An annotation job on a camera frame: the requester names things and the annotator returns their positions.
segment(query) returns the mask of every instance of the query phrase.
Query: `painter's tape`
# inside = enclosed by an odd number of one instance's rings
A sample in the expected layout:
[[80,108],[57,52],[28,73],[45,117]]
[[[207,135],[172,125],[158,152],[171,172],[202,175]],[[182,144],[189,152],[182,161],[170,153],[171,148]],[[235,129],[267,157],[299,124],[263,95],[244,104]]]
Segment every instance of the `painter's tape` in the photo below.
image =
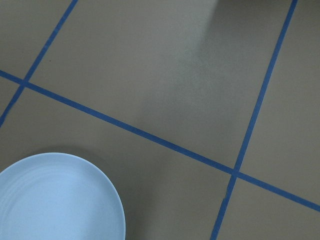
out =
[[69,4],[68,8],[66,9],[64,14],[62,15],[62,17],[61,17],[60,21],[58,22],[58,24],[55,26],[54,30],[52,31],[51,35],[49,36],[48,40],[44,44],[44,46],[41,49],[40,53],[38,54],[38,56],[34,60],[32,66],[30,67],[29,71],[27,72],[27,74],[25,75],[23,80],[19,79],[18,77],[15,77],[15,76],[13,76],[13,75],[11,75],[9,73],[6,73],[4,71],[0,72],[0,75],[2,77],[7,78],[7,79],[9,79],[9,80],[11,80],[11,81],[13,81],[15,83],[20,84],[20,86],[16,90],[15,94],[11,98],[9,104],[6,106],[4,112],[0,116],[0,128],[3,125],[3,123],[5,122],[5,119],[6,119],[7,115],[8,115],[8,113],[10,112],[10,110],[12,109],[14,104],[17,102],[19,97],[21,96],[21,94],[22,94],[22,92],[23,92],[23,90],[25,88],[26,83],[29,82],[30,78],[32,77],[32,75],[36,71],[36,69],[39,66],[41,60],[45,56],[48,48],[50,47],[50,45],[52,44],[52,42],[56,38],[58,32],[60,31],[61,27],[63,26],[63,24],[67,20],[67,18],[70,15],[71,11],[74,9],[74,7],[75,7],[77,2],[78,2],[78,0],[72,0],[72,2]]
[[72,2],[70,3],[70,5],[68,6],[68,8],[66,9],[66,11],[64,12],[64,14],[62,15],[60,21],[57,23],[57,25],[55,26],[54,30],[52,31],[51,35],[49,36],[48,40],[46,41],[46,43],[44,44],[43,48],[41,49],[40,53],[38,54],[38,56],[36,57],[35,61],[33,62],[32,66],[30,67],[29,71],[26,73],[25,77],[24,77],[24,81],[29,82],[30,78],[32,77],[32,75],[34,74],[34,72],[36,71],[37,67],[39,66],[41,60],[44,58],[47,50],[49,49],[49,47],[51,46],[51,44],[53,43],[53,41],[55,40],[57,34],[59,33],[61,27],[63,26],[63,24],[65,23],[65,21],[67,20],[67,18],[69,17],[71,11],[74,9],[76,3],[78,2],[78,0],[72,0]]
[[242,180],[245,180],[248,183],[251,183],[251,184],[254,184],[256,186],[259,186],[259,187],[261,187],[263,189],[266,189],[266,190],[268,190],[270,192],[278,194],[278,195],[280,195],[280,196],[282,196],[282,197],[284,197],[286,199],[289,199],[291,201],[294,201],[294,202],[296,202],[298,204],[306,206],[306,207],[308,207],[310,209],[313,209],[313,210],[316,210],[316,211],[320,212],[320,205],[318,205],[318,204],[316,204],[314,202],[308,201],[308,200],[306,200],[306,199],[304,199],[302,197],[294,195],[294,194],[292,194],[290,192],[287,192],[285,190],[282,190],[282,189],[280,189],[280,188],[278,188],[276,186],[273,186],[273,185],[271,185],[269,183],[266,183],[264,181],[261,181],[259,179],[256,179],[256,178],[254,178],[252,176],[249,176],[249,175],[241,173],[241,172],[238,173],[238,178],[240,178]]
[[38,92],[40,94],[43,94],[43,95],[45,95],[45,96],[47,96],[49,98],[52,98],[52,99],[57,100],[57,101],[59,101],[59,102],[61,102],[63,104],[66,104],[66,105],[68,105],[70,107],[73,107],[73,108],[78,109],[78,110],[80,110],[82,112],[90,114],[91,116],[94,116],[94,117],[96,117],[98,119],[104,120],[104,121],[106,121],[106,122],[108,122],[110,124],[118,126],[119,128],[122,128],[122,129],[127,130],[127,131],[129,131],[131,133],[139,135],[139,136],[141,136],[141,137],[143,137],[145,139],[148,139],[148,140],[150,140],[152,142],[160,144],[160,145],[162,145],[162,146],[164,146],[164,147],[166,147],[168,149],[174,150],[174,151],[176,151],[178,153],[181,153],[181,154],[183,154],[185,156],[188,156],[188,157],[190,157],[192,159],[195,159],[195,160],[197,160],[199,162],[207,164],[207,165],[209,165],[211,167],[219,169],[219,170],[221,170],[221,171],[223,171],[225,173],[231,174],[231,172],[232,172],[232,168],[230,168],[228,166],[225,166],[225,165],[223,165],[223,164],[221,164],[219,162],[216,162],[216,161],[211,160],[211,159],[209,159],[207,157],[204,157],[204,156],[202,156],[200,154],[192,152],[192,151],[190,151],[190,150],[188,150],[186,148],[183,148],[183,147],[181,147],[179,145],[176,145],[176,144],[174,144],[172,142],[164,140],[164,139],[162,139],[162,138],[160,138],[158,136],[152,135],[151,133],[148,133],[148,132],[143,131],[143,130],[141,130],[139,128],[131,126],[131,125],[129,125],[129,124],[123,122],[123,121],[117,120],[117,119],[115,119],[115,118],[113,118],[111,116],[108,116],[106,114],[103,114],[103,113],[101,113],[99,111],[93,110],[93,109],[91,109],[91,108],[89,108],[87,106],[84,106],[84,105],[82,105],[80,103],[72,101],[72,100],[70,100],[70,99],[68,99],[66,97],[60,96],[60,95],[58,95],[58,94],[56,94],[54,92],[51,92],[49,90],[46,90],[46,89],[44,89],[44,88],[42,88],[40,86],[37,86],[37,85],[32,84],[30,82],[27,82],[25,85],[26,85],[27,88],[29,88],[31,90],[34,90],[34,91],[36,91],[36,92]]
[[268,87],[272,72],[274,70],[274,67],[275,67],[275,64],[276,64],[276,61],[277,61],[277,57],[278,57],[281,45],[282,45],[282,43],[284,41],[287,29],[289,27],[290,20],[291,20],[291,18],[293,16],[293,13],[294,13],[296,5],[297,5],[297,2],[298,2],[298,0],[292,0],[290,8],[289,8],[289,11],[288,11],[288,13],[286,15],[286,18],[285,18],[285,21],[283,23],[280,35],[279,35],[278,40],[276,42],[276,45],[274,47],[273,54],[272,54],[270,63],[268,65],[268,68],[266,70],[266,73],[265,73],[265,76],[264,76],[264,79],[263,79],[263,82],[262,82],[262,86],[261,86],[258,98],[256,100],[256,103],[255,103],[255,106],[254,106],[254,109],[253,109],[253,113],[251,115],[251,119],[250,119],[248,128],[247,128],[247,130],[245,132],[245,136],[244,136],[244,139],[242,141],[242,145],[241,145],[238,157],[236,159],[236,162],[235,162],[235,165],[234,165],[234,168],[233,168],[234,171],[233,171],[232,176],[230,177],[230,180],[229,180],[229,183],[228,183],[228,188],[230,188],[230,192],[227,191],[227,195],[225,196],[225,199],[223,199],[223,201],[222,201],[218,216],[217,216],[216,221],[215,221],[214,226],[213,226],[213,230],[212,230],[212,233],[211,233],[210,240],[216,240],[217,237],[218,237],[219,230],[221,228],[221,224],[222,224],[224,216],[226,214],[228,203],[229,203],[230,197],[232,195],[232,191],[234,189],[234,185],[236,183],[235,178],[237,178],[237,175],[238,175],[238,173],[240,171],[242,162],[244,160],[244,156],[246,154],[246,151],[247,151],[247,148],[248,148],[248,144],[249,144],[252,132],[254,130],[254,127],[255,127],[255,124],[256,124],[260,109],[261,109],[261,105],[262,105],[262,102],[264,100],[264,97],[265,97],[265,94],[266,94],[266,91],[267,91],[267,87]]

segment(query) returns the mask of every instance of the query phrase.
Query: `floor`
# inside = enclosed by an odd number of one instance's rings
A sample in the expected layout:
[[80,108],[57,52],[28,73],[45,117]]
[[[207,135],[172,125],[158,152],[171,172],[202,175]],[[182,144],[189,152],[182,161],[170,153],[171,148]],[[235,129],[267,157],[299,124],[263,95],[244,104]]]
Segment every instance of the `floor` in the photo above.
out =
[[0,3],[0,171],[98,166],[128,240],[320,236],[320,2]]

